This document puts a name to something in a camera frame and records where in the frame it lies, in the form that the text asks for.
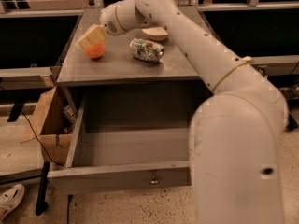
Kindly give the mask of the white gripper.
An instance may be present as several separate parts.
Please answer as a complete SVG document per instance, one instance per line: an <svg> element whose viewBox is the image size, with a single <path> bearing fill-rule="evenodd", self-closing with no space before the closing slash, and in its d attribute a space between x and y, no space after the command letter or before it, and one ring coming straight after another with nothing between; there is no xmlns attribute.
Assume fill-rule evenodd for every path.
<svg viewBox="0 0 299 224"><path fill-rule="evenodd" d="M79 39L78 44L86 49L87 47L99 42L104 42L107 38L107 32L110 35L119 35L121 27L117 18L118 4L111 4L101 10L100 23L101 25L93 24Z"/></svg>

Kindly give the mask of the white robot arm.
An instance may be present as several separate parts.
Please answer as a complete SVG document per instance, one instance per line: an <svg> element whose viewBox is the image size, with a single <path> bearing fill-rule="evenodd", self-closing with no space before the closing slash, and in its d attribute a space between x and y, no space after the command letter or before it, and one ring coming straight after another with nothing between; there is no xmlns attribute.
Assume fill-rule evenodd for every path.
<svg viewBox="0 0 299 224"><path fill-rule="evenodd" d="M284 224L277 148L289 111L281 92L174 0L123 0L102 9L100 24L110 35L163 27L213 94L189 132L195 224Z"/></svg>

